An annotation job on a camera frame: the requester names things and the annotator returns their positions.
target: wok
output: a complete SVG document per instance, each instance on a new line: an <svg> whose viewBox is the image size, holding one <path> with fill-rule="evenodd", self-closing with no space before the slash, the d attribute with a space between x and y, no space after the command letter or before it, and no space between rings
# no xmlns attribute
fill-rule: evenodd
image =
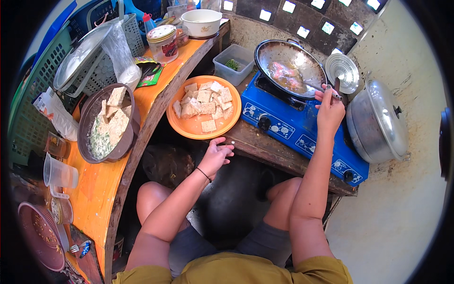
<svg viewBox="0 0 454 284"><path fill-rule="evenodd" d="M314 100L314 88L306 85L307 89L304 93L297 93L272 77L273 71L270 70L269 66L271 66L273 62L285 62L295 67L304 81L311 85L321 86L321 84L327 84L328 82L326 73L317 59L298 44L289 42L290 40L294 41L292 39L287 39L287 41L266 40L261 42L254 52L255 62L261 73L277 88L292 96L305 100Z"/></svg>

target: orange plate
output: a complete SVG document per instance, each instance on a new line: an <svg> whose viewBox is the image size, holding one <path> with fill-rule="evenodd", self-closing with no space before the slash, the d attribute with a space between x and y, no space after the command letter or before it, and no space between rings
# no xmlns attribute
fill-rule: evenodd
<svg viewBox="0 0 454 284"><path fill-rule="evenodd" d="M197 83L197 88L200 88L200 84L208 83L211 81L217 81L219 84L224 86L224 88L230 89L230 93L232 94L233 98L232 104L235 112L227 120L223 118L215 120L217 128L216 131L211 133L204 133L202 132L202 121L212 120L211 115L195 115L188 120L179 119L176 116L175 111L173 111L172 105L176 100L181 100L183 98L185 94L184 86L190 85L192 83ZM240 118L240 114L241 114L241 99L237 89L235 89L235 87L232 84L230 84L223 78L208 75L198 76L186 80L180 87L180 89L177 91L173 99L170 101L169 107L167 107L167 119L169 120L170 125L173 127L173 129L175 129L175 131L177 131L179 134L192 139L211 139L226 133L235 125L237 120Z"/></svg>

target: hand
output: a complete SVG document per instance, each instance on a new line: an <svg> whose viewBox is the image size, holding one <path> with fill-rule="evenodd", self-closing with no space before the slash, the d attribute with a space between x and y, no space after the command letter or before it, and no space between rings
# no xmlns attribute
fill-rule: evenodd
<svg viewBox="0 0 454 284"><path fill-rule="evenodd" d="M334 140L334 135L339 129L342 119L345 115L344 104L332 97L332 93L337 92L331 87L331 85L323 84L321 86L325 89L325 92L315 91L315 98L321 101L321 105L316 105L318 109L317 115L317 129L318 137L322 139Z"/></svg>
<svg viewBox="0 0 454 284"><path fill-rule="evenodd" d="M218 137L211 140L207 152L198 166L198 168L211 180L214 180L216 172L222 167L223 164L230 163L230 160L226 159L226 157L232 157L234 155L232 150L235 147L233 145L217 145L225 140L225 137Z"/></svg>

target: concrete wall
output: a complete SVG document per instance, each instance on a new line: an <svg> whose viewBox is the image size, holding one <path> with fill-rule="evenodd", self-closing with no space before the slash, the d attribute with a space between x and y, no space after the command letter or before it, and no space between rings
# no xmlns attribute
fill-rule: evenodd
<svg viewBox="0 0 454 284"><path fill-rule="evenodd" d="M298 40L286 31L247 17L233 14L224 14L223 17L230 20L230 43L241 45L250 51L254 51L264 40L287 40L288 38ZM302 46L321 63L325 63L328 58L308 43L303 43Z"/></svg>
<svg viewBox="0 0 454 284"><path fill-rule="evenodd" d="M334 255L355 283L404 283L437 227L446 183L440 178L438 131L446 107L442 78L424 35L391 0L350 52L360 72L386 83L410 133L411 161L370 165L358 197L344 197L326 230Z"/></svg>

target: mustard yellow shirt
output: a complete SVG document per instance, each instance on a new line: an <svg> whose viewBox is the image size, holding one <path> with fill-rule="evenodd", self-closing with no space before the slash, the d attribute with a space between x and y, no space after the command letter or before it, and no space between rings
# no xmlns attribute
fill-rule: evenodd
<svg viewBox="0 0 454 284"><path fill-rule="evenodd" d="M170 270L145 265L118 272L113 284L352 284L347 268L339 259L316 256L295 267L296 272L277 267L267 259L222 252L195 259L172 280Z"/></svg>

